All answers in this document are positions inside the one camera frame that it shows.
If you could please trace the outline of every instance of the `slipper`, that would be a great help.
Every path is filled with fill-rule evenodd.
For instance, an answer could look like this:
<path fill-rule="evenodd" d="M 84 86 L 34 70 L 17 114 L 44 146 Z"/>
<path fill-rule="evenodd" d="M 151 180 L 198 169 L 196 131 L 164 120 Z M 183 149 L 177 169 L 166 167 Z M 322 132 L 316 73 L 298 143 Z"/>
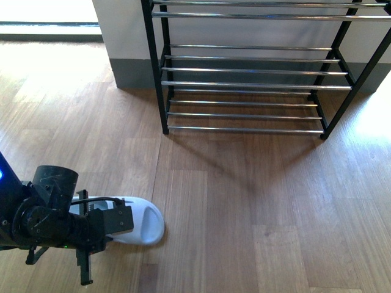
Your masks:
<path fill-rule="evenodd" d="M 108 234 L 107 236 L 113 238 L 113 241 L 124 244 L 136 245 L 154 245 L 157 244 L 164 234 L 164 219 L 160 210 L 150 201 L 139 197 L 116 197 L 125 200 L 126 206 L 132 207 L 134 228 L 130 232 L 119 232 L 115 234 Z M 91 202 L 94 209 L 114 208 L 113 201 L 94 201 Z M 79 207 L 72 205 L 69 212 L 79 214 Z"/>

